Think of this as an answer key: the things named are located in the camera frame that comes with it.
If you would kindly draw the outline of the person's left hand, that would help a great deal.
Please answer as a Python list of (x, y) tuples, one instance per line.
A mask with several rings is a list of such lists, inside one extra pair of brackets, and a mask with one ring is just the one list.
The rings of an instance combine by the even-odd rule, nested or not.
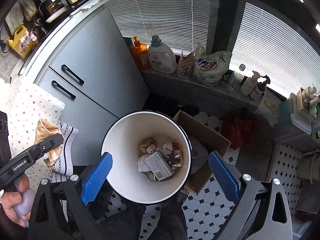
[(18, 224), (19, 226), (26, 228), (25, 221), (28, 221), (30, 219), (30, 213), (28, 213), (25, 216), (22, 216), (22, 218), (17, 214), (17, 212), (14, 209), (14, 206), (21, 204), (23, 198), (22, 193), (27, 191), (29, 189), (29, 179), (24, 174), (21, 177), (21, 180), (18, 185), (18, 191), (17, 192), (5, 192), (3, 196), (1, 197), (1, 204), (3, 206), (4, 213), (6, 216), (15, 224)]

